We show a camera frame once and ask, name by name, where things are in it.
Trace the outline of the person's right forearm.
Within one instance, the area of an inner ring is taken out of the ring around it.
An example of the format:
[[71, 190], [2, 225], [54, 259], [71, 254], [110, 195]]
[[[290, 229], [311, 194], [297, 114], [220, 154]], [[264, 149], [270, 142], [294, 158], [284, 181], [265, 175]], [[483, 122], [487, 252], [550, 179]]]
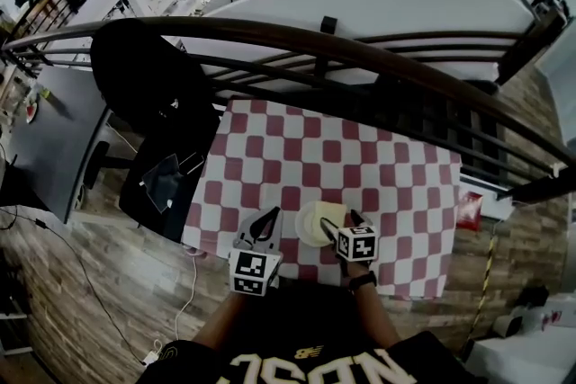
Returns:
[[[348, 266], [349, 278], [369, 272], [357, 263]], [[383, 349], [388, 349], [400, 341], [387, 311], [385, 310], [380, 296], [372, 284], [361, 287], [353, 292], [357, 310], [365, 332]]]

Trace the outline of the white box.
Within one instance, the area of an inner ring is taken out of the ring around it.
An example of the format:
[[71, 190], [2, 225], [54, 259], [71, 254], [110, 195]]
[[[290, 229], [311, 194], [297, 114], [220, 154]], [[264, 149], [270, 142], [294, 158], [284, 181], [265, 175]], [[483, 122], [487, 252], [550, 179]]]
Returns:
[[496, 320], [493, 332], [465, 362], [488, 384], [576, 383], [576, 292], [552, 296], [542, 307], [516, 307]]

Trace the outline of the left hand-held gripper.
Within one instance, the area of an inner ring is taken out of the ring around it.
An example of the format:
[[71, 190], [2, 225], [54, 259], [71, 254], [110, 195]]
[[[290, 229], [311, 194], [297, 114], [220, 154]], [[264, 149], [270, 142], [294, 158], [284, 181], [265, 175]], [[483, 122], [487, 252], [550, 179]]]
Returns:
[[258, 210], [241, 223], [229, 252], [231, 291], [265, 296], [283, 259], [282, 224], [279, 207]]

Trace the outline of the dark curved handrail railing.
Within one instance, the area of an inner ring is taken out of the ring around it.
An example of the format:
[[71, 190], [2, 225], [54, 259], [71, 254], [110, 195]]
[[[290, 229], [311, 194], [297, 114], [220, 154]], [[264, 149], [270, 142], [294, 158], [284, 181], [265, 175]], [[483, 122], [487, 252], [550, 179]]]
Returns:
[[340, 117], [427, 141], [467, 156], [465, 171], [502, 187], [502, 196], [535, 203], [576, 192], [576, 154], [530, 129], [510, 106], [440, 70], [444, 63], [517, 69], [530, 47], [522, 34], [425, 31], [347, 39], [265, 22], [145, 17], [152, 36], [218, 40], [274, 50], [267, 58], [193, 59], [214, 67], [222, 98], [262, 98], [327, 109], [350, 98]]

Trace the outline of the black flat phone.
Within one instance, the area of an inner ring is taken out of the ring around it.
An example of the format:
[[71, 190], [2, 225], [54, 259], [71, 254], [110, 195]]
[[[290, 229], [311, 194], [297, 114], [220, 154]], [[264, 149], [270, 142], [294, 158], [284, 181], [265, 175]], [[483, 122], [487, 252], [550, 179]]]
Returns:
[[180, 161], [178, 164], [178, 171], [182, 175], [189, 175], [198, 167], [202, 166], [205, 162], [205, 156], [199, 152], [193, 152], [191, 155]]

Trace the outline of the cream plate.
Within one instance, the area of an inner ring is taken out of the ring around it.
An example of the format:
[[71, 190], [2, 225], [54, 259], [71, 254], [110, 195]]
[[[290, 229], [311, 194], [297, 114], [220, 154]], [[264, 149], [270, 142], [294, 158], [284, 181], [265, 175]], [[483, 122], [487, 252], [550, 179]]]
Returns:
[[311, 247], [330, 246], [331, 240], [323, 230], [322, 231], [324, 235], [320, 237], [311, 233], [311, 218], [314, 202], [315, 201], [306, 203], [297, 213], [295, 218], [296, 235], [307, 246]]

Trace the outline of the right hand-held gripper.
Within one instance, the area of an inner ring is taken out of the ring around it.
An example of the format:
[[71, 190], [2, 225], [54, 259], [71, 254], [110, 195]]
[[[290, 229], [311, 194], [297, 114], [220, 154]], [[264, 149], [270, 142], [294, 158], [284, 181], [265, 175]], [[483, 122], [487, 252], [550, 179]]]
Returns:
[[372, 226], [338, 228], [336, 231], [336, 256], [345, 277], [348, 266], [357, 263], [365, 268], [377, 259], [378, 238]]

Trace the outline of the black wristband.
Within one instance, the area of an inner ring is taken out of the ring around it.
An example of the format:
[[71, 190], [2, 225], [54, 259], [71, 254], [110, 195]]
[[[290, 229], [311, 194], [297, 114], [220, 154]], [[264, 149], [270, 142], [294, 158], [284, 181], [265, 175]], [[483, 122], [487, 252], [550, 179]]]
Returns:
[[356, 276], [351, 278], [348, 283], [348, 288], [352, 292], [358, 291], [361, 287], [372, 284], [373, 286], [377, 285], [377, 278], [373, 271], [369, 271], [362, 275]]

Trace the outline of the person's black printed shirt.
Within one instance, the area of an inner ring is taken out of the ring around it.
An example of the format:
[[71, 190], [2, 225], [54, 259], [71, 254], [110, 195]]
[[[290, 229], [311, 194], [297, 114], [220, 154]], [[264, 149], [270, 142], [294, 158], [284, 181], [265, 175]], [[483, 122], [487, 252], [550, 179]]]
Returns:
[[219, 351], [176, 340], [136, 384], [482, 384], [428, 331], [380, 347], [345, 288], [299, 282], [249, 297]]

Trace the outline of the dark translucent bag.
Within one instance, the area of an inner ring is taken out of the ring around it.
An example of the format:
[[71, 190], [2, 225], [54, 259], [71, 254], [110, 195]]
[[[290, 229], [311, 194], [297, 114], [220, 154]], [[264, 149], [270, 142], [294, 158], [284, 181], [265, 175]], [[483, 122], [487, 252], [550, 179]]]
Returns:
[[142, 176], [139, 183], [159, 213], [172, 206], [178, 187], [184, 178], [178, 171], [176, 154], [167, 156]]

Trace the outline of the red white checkered tablecloth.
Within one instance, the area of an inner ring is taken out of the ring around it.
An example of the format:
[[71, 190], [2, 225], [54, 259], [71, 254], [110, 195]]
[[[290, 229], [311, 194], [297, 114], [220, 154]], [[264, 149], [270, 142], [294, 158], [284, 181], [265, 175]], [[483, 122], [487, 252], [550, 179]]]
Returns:
[[400, 134], [264, 101], [224, 112], [196, 187], [182, 241], [227, 257], [239, 227], [282, 210], [283, 277], [342, 282], [334, 255], [303, 243], [302, 207], [340, 203], [379, 235], [372, 270], [382, 295], [436, 298], [454, 244], [461, 158]]

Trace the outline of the red packet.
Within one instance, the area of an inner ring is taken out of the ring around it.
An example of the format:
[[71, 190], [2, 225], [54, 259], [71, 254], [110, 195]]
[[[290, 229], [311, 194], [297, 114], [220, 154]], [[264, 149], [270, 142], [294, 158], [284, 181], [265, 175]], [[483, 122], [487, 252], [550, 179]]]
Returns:
[[477, 232], [481, 227], [483, 196], [477, 192], [461, 192], [456, 227]]

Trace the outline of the black office chair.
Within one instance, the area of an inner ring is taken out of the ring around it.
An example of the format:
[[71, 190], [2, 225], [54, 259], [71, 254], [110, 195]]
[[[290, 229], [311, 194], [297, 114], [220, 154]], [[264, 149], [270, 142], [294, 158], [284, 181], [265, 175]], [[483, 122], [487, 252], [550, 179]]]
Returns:
[[128, 172], [119, 208], [137, 224], [179, 243], [219, 119], [169, 122], [146, 136], [132, 159], [109, 156], [100, 141], [88, 161], [84, 186], [95, 185], [102, 169]]

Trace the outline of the yellow black hazard tape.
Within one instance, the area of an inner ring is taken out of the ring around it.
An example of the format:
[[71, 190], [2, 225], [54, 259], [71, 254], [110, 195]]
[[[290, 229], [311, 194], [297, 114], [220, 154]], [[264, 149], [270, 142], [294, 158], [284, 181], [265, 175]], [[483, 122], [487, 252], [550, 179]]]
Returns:
[[483, 309], [483, 306], [484, 306], [484, 303], [485, 303], [485, 300], [487, 297], [487, 291], [488, 291], [488, 287], [489, 287], [489, 283], [490, 283], [491, 268], [493, 266], [493, 256], [494, 256], [494, 249], [495, 249], [495, 245], [496, 245], [495, 242], [496, 242], [496, 231], [494, 228], [490, 233], [489, 250], [488, 250], [488, 254], [487, 254], [485, 271], [484, 271], [484, 275], [483, 275], [483, 279], [482, 279], [481, 297], [480, 297], [480, 300], [479, 300], [479, 303], [478, 303], [476, 313], [475, 313], [475, 316], [473, 318], [471, 327], [468, 331], [468, 335], [467, 335], [466, 340], [464, 342], [464, 345], [466, 345], [471, 340], [473, 332], [480, 321], [482, 309]]

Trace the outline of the white charger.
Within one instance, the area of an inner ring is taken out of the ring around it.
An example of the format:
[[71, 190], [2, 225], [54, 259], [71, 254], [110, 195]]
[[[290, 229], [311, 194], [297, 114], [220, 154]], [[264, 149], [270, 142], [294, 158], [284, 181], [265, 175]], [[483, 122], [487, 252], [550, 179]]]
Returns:
[[163, 344], [160, 340], [156, 339], [153, 343], [152, 349], [147, 353], [147, 355], [142, 360], [142, 364], [144, 367], [148, 367], [153, 362], [156, 362], [159, 358], [159, 355], [162, 351]]

